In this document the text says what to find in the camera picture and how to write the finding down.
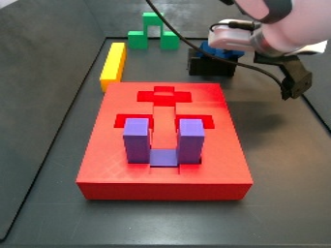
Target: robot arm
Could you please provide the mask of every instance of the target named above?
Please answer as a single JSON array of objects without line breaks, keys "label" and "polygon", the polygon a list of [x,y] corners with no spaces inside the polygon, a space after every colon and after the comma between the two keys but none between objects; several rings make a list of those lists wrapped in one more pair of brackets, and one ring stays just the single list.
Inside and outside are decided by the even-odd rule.
[{"label": "robot arm", "polygon": [[[218,25],[209,32],[213,48],[256,51],[278,57],[297,53],[321,53],[331,38],[329,0],[221,0],[261,24],[253,31]],[[220,23],[246,23],[221,20]]]}]

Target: green lego brick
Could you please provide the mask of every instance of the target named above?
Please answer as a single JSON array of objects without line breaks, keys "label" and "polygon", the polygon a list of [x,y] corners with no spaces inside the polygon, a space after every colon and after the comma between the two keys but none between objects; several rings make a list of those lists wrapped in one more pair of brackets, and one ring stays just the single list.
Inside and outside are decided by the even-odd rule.
[{"label": "green lego brick", "polygon": [[158,26],[162,33],[162,21],[156,13],[142,13],[144,33],[148,34],[148,26]]},{"label": "green lego brick", "polygon": [[161,26],[162,21],[160,20],[157,14],[154,12],[152,13],[142,13],[142,22],[146,26]]},{"label": "green lego brick", "polygon": [[180,47],[178,36],[170,31],[162,32],[161,37],[160,37],[160,48],[161,49],[178,49],[178,47]]},{"label": "green lego brick", "polygon": [[148,39],[144,31],[128,32],[128,47],[129,49],[146,49]]}]

